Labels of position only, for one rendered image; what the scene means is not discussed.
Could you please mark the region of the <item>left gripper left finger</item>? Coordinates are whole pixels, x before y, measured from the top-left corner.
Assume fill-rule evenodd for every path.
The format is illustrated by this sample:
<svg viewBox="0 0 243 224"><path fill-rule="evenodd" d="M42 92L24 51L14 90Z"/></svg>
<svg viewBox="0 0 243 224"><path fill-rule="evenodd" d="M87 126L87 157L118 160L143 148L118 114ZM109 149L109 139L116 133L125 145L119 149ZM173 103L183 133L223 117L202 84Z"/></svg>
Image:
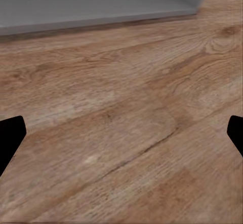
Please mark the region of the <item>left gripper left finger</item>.
<svg viewBox="0 0 243 224"><path fill-rule="evenodd" d="M26 135L22 116L0 121L0 176Z"/></svg>

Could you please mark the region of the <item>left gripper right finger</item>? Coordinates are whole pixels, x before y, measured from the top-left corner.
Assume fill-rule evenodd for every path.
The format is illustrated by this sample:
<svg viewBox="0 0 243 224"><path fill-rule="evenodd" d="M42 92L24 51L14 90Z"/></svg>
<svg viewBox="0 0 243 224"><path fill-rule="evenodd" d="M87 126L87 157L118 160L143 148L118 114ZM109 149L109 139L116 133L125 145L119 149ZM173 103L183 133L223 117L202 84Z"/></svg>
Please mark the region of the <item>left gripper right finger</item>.
<svg viewBox="0 0 243 224"><path fill-rule="evenodd" d="M231 116L227 133L243 156L243 118L234 115Z"/></svg>

